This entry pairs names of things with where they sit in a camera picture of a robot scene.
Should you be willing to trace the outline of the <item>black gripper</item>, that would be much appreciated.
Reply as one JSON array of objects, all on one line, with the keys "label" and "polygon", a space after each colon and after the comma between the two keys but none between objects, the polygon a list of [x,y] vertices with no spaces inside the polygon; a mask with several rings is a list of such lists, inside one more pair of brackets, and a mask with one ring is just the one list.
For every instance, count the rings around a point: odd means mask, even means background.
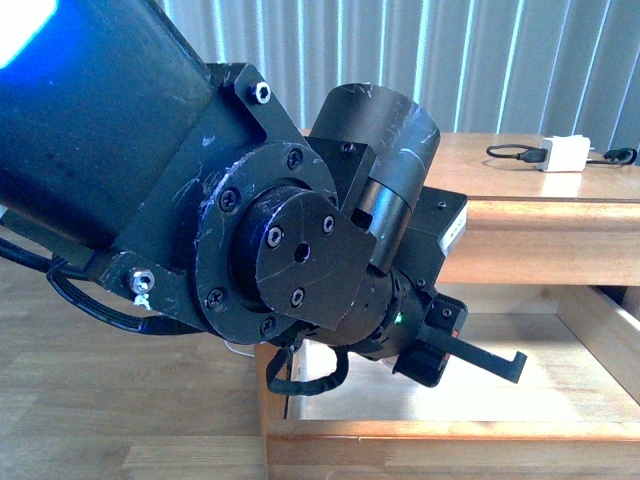
[{"label": "black gripper", "polygon": [[390,359],[392,372],[433,388],[447,366],[449,354],[426,340],[426,326],[449,336],[448,352],[461,360],[511,383],[520,380],[527,355],[517,351],[512,360],[460,340],[468,308],[463,302],[435,288],[417,289],[394,269],[360,293],[356,303],[335,331],[319,328],[307,339],[370,361]]}]

